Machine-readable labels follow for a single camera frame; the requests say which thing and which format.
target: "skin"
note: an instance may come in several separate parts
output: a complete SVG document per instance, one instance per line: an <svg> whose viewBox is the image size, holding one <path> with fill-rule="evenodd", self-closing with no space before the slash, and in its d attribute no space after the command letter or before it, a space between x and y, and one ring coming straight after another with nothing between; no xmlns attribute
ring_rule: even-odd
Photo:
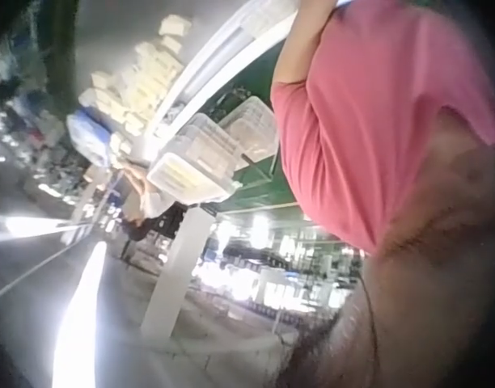
<svg viewBox="0 0 495 388"><path fill-rule="evenodd" d="M158 191L158 189L147 179L145 170L133 166L126 161L122 162L121 165L124 171L125 178L131 183L133 189L140 197L142 197L146 192ZM134 224L138 227L142 225L144 220L144 217L127 219L127 221L134 222Z"/></svg>
<svg viewBox="0 0 495 388"><path fill-rule="evenodd" d="M307 78L333 6L302 1L274 82ZM304 368L309 386L438 386L495 309L495 148L453 112L433 125L409 199Z"/></svg>

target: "concrete pillar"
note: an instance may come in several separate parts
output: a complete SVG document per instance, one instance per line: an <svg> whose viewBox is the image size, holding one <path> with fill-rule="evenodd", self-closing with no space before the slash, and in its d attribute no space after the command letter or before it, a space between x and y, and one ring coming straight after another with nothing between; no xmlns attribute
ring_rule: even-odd
<svg viewBox="0 0 495 388"><path fill-rule="evenodd" d="M142 323L147 344L165 344L171 336L183 305L192 270L209 237L215 217L201 208L189 209L168 252Z"/></svg>

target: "pink shirt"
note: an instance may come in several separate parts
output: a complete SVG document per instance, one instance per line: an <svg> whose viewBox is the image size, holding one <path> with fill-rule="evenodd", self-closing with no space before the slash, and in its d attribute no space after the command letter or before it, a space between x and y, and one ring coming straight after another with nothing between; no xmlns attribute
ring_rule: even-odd
<svg viewBox="0 0 495 388"><path fill-rule="evenodd" d="M307 80L274 84L272 101L304 213L369 253L417 176L440 108L495 143L493 91L466 40L440 15L395 0L335 13Z"/></svg>

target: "white plastic crate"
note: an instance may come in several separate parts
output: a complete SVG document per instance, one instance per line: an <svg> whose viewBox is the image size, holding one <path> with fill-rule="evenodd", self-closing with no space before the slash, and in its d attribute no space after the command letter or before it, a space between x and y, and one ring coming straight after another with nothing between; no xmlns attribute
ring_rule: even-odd
<svg viewBox="0 0 495 388"><path fill-rule="evenodd" d="M274 114L258 97L252 96L241 103L219 125L240 144L253 162L259 162L277 152L278 135ZM236 168L244 168L246 165L240 161Z"/></svg>
<svg viewBox="0 0 495 388"><path fill-rule="evenodd" d="M241 149L218 125L195 115L159 153L147 176L179 202L220 202L239 186L233 180Z"/></svg>

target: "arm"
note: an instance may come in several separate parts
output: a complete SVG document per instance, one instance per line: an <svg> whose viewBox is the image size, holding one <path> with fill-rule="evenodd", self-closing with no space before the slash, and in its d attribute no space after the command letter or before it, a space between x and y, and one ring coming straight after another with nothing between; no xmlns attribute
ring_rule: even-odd
<svg viewBox="0 0 495 388"><path fill-rule="evenodd" d="M314 218L328 188L319 120L305 81L335 5L335 0L302 0L278 58L271 88L283 171L297 201Z"/></svg>
<svg viewBox="0 0 495 388"><path fill-rule="evenodd" d="M321 32L336 4L337 0L301 0L278 58L273 83L297 83L307 79Z"/></svg>
<svg viewBox="0 0 495 388"><path fill-rule="evenodd" d="M133 189L137 192L139 196L143 196L145 188L140 180L138 180L130 171L124 170L125 178L131 183Z"/></svg>
<svg viewBox="0 0 495 388"><path fill-rule="evenodd" d="M130 163L124 163L125 174L130 174L142 185L142 192L158 192L159 190L147 179L147 171L143 168L133 166Z"/></svg>

